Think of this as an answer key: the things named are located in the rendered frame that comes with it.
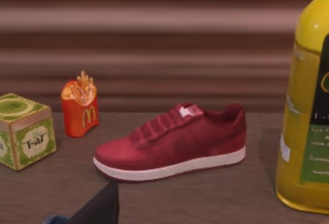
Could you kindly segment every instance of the blue object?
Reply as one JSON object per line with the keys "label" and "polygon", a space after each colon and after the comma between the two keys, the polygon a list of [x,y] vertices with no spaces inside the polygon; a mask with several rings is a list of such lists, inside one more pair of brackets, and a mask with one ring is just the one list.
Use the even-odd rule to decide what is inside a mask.
{"label": "blue object", "polygon": [[53,215],[43,221],[42,224],[66,224],[68,218],[60,215]]}

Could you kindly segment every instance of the bottle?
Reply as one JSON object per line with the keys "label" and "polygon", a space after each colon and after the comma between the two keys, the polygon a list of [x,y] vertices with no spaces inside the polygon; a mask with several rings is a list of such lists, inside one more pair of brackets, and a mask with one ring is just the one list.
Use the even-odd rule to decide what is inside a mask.
{"label": "bottle", "polygon": [[329,214],[329,0],[302,12],[295,44],[276,174],[287,206]]}

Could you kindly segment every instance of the french fries box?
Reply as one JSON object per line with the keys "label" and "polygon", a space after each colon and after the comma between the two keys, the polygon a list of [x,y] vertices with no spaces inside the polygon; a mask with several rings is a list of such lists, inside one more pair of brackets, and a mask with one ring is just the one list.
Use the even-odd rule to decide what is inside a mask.
{"label": "french fries box", "polygon": [[97,89],[86,103],[79,102],[76,98],[66,98],[63,93],[76,84],[76,80],[69,81],[63,88],[62,110],[66,134],[70,137],[83,137],[91,128],[99,124]]}
{"label": "french fries box", "polygon": [[56,151],[51,108],[0,96],[0,163],[19,171]]}

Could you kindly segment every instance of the white shoe sole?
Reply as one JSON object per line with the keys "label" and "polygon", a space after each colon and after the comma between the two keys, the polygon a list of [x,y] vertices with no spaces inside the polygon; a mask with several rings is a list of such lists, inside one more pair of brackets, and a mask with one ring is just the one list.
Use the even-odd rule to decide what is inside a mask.
{"label": "white shoe sole", "polygon": [[187,173],[194,170],[209,169],[212,167],[229,166],[241,162],[246,156],[246,148],[220,155],[197,158],[179,164],[165,166],[158,169],[143,171],[128,171],[115,169],[100,163],[95,157],[93,159],[95,166],[104,174],[120,180],[126,181],[148,181],[161,178],[167,178],[178,174]]}

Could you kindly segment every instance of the wooden table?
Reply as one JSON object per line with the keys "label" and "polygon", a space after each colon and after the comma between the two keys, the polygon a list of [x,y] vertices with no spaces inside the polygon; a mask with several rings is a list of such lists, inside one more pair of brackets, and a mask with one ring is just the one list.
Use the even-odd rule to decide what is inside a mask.
{"label": "wooden table", "polygon": [[[121,137],[154,114],[101,114],[82,139],[64,135],[54,114],[58,151],[16,173],[0,167],[0,223],[40,224],[52,214],[70,216],[107,183],[92,164],[98,144]],[[319,223],[325,215],[302,213],[277,200],[274,173],[281,114],[248,114],[247,158],[233,167],[149,183],[119,186],[120,224]]]}

